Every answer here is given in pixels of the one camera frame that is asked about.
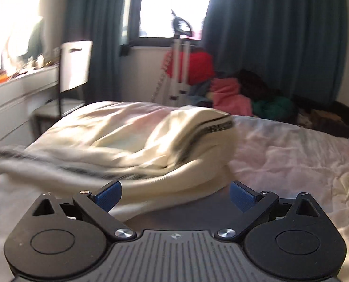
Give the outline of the cream trousers with black stripe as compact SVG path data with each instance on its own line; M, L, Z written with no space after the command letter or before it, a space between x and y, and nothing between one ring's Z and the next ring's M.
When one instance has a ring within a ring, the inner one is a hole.
M0 215L20 217L37 196L69 197L117 180L111 211L126 221L207 197L229 185L237 133L231 115L149 102L90 104L28 147L0 147Z

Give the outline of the pastel bed sheet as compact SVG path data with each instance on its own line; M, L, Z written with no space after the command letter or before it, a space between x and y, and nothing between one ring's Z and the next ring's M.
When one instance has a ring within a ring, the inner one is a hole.
M236 117L234 122L238 145L229 164L231 172L218 182L218 192L147 214L134 208L127 223L137 229L211 228L227 223L233 218L233 205L227 197L227 187L233 180L258 191L273 191L281 197L309 192L347 244L347 257L339 277L349 281L349 139L258 118ZM103 180L82 176L64 178L42 162L1 160L0 281L12 279L3 253L4 242L40 194L72 195L103 185Z

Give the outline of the dark bedside furniture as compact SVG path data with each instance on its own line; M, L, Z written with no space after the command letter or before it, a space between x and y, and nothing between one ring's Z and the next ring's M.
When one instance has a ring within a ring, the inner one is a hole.
M331 104L299 102L297 124L336 137L349 138L349 107L338 101Z

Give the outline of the green garment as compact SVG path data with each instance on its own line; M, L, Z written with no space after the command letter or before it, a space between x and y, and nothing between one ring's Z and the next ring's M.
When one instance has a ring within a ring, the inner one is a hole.
M281 121L293 114L293 103L290 99L277 96L271 101L252 102L253 114L259 118Z

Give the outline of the white dresser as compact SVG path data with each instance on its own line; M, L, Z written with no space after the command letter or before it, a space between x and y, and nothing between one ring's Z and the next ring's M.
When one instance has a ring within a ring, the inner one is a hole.
M46 67L0 84L0 147L36 139L32 113L56 96L58 67Z

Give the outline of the black garment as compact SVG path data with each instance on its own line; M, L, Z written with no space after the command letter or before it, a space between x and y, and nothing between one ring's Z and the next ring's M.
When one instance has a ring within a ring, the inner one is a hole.
M282 95L279 89L270 88L259 75L246 69L240 70L238 81L241 85L241 94L253 102L272 101Z

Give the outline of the pink garment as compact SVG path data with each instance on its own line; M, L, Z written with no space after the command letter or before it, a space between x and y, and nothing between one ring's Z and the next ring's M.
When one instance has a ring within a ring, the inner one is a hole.
M214 109L231 115L253 115L251 99L241 93L241 84L236 78L213 78L210 92Z

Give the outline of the white chair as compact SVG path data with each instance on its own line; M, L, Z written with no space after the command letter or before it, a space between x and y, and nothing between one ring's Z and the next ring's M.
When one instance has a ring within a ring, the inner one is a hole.
M34 111L38 132L85 105L83 85L88 82L91 40L70 41L60 47L57 97Z

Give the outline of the garment steamer stand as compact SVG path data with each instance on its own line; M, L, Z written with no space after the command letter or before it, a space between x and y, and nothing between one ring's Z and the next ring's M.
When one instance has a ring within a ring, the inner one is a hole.
M193 47L193 31L190 24L173 10L172 27L174 31L170 51L164 58L164 67L156 85L151 102L156 102L162 87L162 105L181 107L187 104L190 89L189 66Z

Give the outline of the red garment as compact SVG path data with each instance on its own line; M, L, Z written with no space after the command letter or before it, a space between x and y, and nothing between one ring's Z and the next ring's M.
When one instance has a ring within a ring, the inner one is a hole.
M162 69L165 69L166 74L172 78L173 61L171 60L171 57L171 52L165 54L162 62ZM212 78L215 78L213 57L208 52L201 49L191 52L189 56L188 84L193 86Z

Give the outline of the wavy vanity mirror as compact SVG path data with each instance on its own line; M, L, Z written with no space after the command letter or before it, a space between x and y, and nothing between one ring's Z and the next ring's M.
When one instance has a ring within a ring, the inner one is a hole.
M32 58L36 60L43 52L44 19L37 17L33 21L24 23L6 41L6 52L11 64L28 63Z

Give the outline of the teal right curtain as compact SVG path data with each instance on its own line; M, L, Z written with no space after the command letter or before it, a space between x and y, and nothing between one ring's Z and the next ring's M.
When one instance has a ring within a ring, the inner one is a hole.
M347 49L347 0L210 0L201 43L216 72L246 69L287 97L337 98Z

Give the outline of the teal curtain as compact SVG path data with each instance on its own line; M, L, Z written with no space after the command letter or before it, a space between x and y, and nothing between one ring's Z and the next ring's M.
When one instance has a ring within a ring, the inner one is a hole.
M120 41L125 0L67 0L63 41L90 40L86 102L120 101Z
M216 72L246 69L287 97L337 98L347 49L347 0L210 0L201 43Z

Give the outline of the teal left curtain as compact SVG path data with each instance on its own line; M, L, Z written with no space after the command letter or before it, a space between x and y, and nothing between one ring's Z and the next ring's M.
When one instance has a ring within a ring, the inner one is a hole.
M120 41L125 0L67 0L63 41L90 40L86 102L120 101Z

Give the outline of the window with dark frame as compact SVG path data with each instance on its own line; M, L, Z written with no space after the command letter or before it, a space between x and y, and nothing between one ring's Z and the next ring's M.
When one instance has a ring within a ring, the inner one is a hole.
M122 36L132 47L168 47L175 34L173 20L177 16L185 20L180 27L191 29L191 39L199 41L209 1L125 0Z

